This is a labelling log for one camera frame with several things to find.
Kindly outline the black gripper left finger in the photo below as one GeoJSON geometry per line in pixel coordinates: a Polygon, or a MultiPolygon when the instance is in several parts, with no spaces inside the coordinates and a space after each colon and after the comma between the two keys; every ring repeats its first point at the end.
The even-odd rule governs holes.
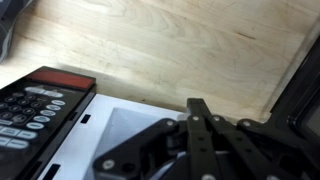
{"type": "Polygon", "coordinates": [[[164,118],[105,152],[93,163],[96,180],[147,180],[164,166],[161,180],[219,180],[211,116],[202,99],[187,100],[188,117],[164,118]]]}

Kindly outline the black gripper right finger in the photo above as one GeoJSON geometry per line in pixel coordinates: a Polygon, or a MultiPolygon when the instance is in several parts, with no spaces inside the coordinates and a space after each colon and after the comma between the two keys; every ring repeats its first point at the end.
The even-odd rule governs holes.
{"type": "Polygon", "coordinates": [[[242,161],[240,171],[248,170],[246,178],[320,180],[318,145],[269,122],[242,119],[233,125],[219,115],[212,115],[209,122],[242,161]]]}

